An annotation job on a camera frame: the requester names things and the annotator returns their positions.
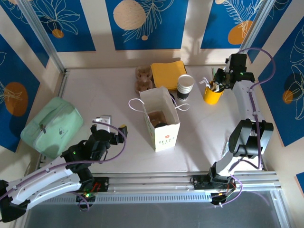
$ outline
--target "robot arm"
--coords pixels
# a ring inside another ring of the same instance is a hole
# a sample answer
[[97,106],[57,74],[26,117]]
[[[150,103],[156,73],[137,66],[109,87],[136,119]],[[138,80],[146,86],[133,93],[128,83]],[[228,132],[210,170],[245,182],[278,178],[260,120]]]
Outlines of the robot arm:
[[229,59],[226,59],[225,69],[218,69],[214,76],[214,83],[233,91],[237,99],[241,121],[230,135],[228,152],[224,157],[212,165],[207,175],[192,176],[195,189],[227,188],[232,181],[230,175],[233,174],[233,165],[240,159],[253,159],[258,156],[257,123],[254,114],[257,115],[259,122],[261,154],[264,153],[272,135],[274,127],[272,123],[264,120],[257,106],[254,88],[252,88],[251,94],[256,113],[253,110],[249,89],[255,79],[252,73],[246,72],[246,58],[246,54],[232,54]]
[[[119,130],[127,136],[126,126]],[[71,146],[60,157],[30,175],[9,183],[0,180],[3,222],[19,218],[27,210],[52,197],[70,191],[85,192],[93,188],[94,178],[88,168],[92,163],[81,161],[99,161],[111,144],[123,143],[124,138],[120,134],[109,132],[108,128],[97,127],[96,124],[91,127],[91,132],[87,141]]]

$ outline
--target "beige circle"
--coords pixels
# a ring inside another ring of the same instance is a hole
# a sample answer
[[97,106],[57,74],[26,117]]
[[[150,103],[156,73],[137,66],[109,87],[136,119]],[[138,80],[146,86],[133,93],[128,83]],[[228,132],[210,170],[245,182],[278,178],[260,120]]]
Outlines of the beige circle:
[[8,0],[8,1],[10,1],[11,3],[13,3],[13,4],[17,4],[17,2],[16,2],[16,0]]
[[215,3],[216,4],[222,4],[224,1],[226,1],[226,0],[215,0]]
[[134,0],[123,0],[114,9],[113,16],[118,27],[124,30],[138,29],[146,21],[143,7]]

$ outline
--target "white table surface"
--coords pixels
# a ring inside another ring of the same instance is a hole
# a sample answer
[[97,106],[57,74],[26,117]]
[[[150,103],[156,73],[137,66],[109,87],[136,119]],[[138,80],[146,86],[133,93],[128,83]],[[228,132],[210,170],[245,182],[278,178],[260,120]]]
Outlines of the white table surface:
[[[211,79],[211,67],[186,67],[196,82],[188,99],[177,104],[189,103],[190,110],[178,111],[180,130],[174,148],[155,152],[144,122],[143,114],[131,110],[128,101],[139,98],[134,91],[134,68],[73,69],[70,71],[63,98],[80,112],[84,125],[70,145],[87,139],[92,119],[103,114],[113,117],[112,124],[128,127],[126,150],[117,159],[104,164],[93,164],[93,173],[105,172],[177,172],[208,171],[221,158],[226,141],[240,121],[234,94],[225,90],[216,105],[204,102],[205,86],[198,84],[205,76]],[[107,156],[115,156],[122,145],[111,146]],[[240,163],[236,170],[253,170]]]

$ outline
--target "orange circle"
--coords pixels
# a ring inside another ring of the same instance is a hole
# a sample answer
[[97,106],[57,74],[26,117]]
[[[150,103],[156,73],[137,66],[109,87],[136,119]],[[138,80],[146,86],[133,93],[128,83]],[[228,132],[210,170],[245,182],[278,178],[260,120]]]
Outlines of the orange circle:
[[23,84],[11,82],[4,88],[5,107],[14,116],[23,116],[28,107],[28,93]]
[[63,32],[61,30],[57,29],[57,28],[52,31],[52,34],[56,38],[62,38],[63,37]]
[[286,90],[283,93],[283,101],[286,104],[290,104],[293,101],[293,92],[291,92],[290,90]]
[[251,20],[246,20],[242,24],[233,27],[228,34],[228,42],[230,44],[242,44],[251,24]]

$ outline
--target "glass panel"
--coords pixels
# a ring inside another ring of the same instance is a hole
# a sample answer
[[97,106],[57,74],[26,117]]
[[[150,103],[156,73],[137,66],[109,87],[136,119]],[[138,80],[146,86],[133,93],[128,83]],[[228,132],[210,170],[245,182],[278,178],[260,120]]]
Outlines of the glass panel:
[[277,228],[279,220],[269,191],[243,192],[223,208],[210,203],[94,204],[89,212],[76,205],[38,205],[26,228]]

